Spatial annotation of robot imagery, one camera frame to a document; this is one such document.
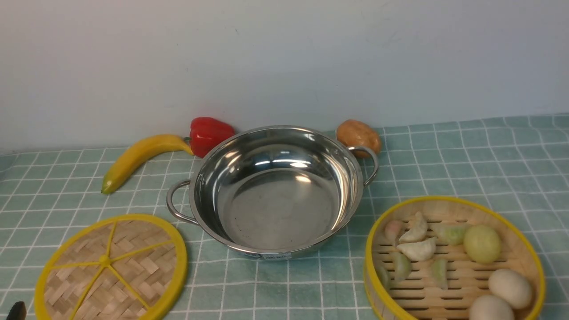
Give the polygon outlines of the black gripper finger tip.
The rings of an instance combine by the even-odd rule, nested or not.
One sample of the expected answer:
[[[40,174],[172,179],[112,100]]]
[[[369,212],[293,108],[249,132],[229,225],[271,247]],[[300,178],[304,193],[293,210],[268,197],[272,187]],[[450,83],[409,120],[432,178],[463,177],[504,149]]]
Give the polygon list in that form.
[[[25,320],[27,316],[26,304],[18,301],[12,305],[6,320]]]

